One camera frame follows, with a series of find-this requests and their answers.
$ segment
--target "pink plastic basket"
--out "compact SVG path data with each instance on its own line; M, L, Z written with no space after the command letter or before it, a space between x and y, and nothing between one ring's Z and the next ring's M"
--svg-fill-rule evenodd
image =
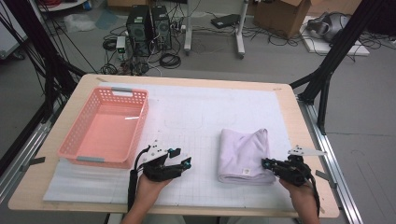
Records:
M75 164L129 169L149 111L144 90L93 89L58 150Z

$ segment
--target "table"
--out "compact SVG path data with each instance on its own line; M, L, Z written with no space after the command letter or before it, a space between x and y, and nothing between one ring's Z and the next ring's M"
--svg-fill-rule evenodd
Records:
M52 179L58 163L57 149L61 145L73 121L78 116L86 98L93 87L101 82L138 83L152 85L173 85L185 87L230 88L240 90L273 91L279 101L285 120L290 143L314 148L310 133L304 122L303 115L295 99L291 87L287 84L184 79L166 77L122 77L108 75L86 75L78 83L73 95L65 106L62 114L54 124L43 146L36 157L46 157L44 163L32 165L18 185L8 206L15 210L36 211L86 211L125 213L125 204L107 203L60 203L44 202L42 200ZM323 172L317 157L306 157L305 162L313 171ZM328 182L317 177L318 192L324 213L322 217L338 217L339 210ZM154 206L150 213L181 214L202 216L265 216L265 217L297 217L294 211L280 211L270 209L240 209L221 207L187 207L187 206Z

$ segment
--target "human arm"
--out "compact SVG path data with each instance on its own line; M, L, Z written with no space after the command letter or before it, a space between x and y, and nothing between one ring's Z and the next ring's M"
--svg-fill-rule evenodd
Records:
M121 224L140 224L155 201L161 190L171 182L171 179L162 182L149 180L145 175L139 177L134 205L126 214Z
M291 203L304 224L319 224L314 191L307 185L296 187L283 179L279 183L289 191Z

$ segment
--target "gray floor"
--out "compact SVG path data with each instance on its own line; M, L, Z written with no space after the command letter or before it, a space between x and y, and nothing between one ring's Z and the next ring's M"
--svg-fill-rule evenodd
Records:
M88 14L97 21L102 10L95 9ZM210 26L210 19L204 17L193 21ZM98 69L104 63L103 36L124 23L124 18L118 18L107 30L73 33L70 37L93 67ZM91 71L64 36L62 38L72 63ZM194 33L190 56L185 56L181 51L181 66L175 70L160 68L161 76L291 83L315 71L323 60L321 56L307 53L301 42L296 47L275 46L268 43L267 35L258 35L252 40L245 38L245 48L245 59L240 60L235 53L233 36ZM335 71L330 88L326 131L363 222L394 223L396 181L392 167L396 158L396 98L393 97L396 94L396 51L385 47L369 51L369 57L357 57L356 62L345 58ZM147 73L150 77L159 75L154 69ZM44 98L28 60L0 62L0 91L0 156L3 156ZM7 200L0 205L0 223L103 223L106 216L10 211ZM343 216L321 221L347 223ZM215 218L187 217L187 222L215 223ZM270 223L293 222L287 218L271 218Z

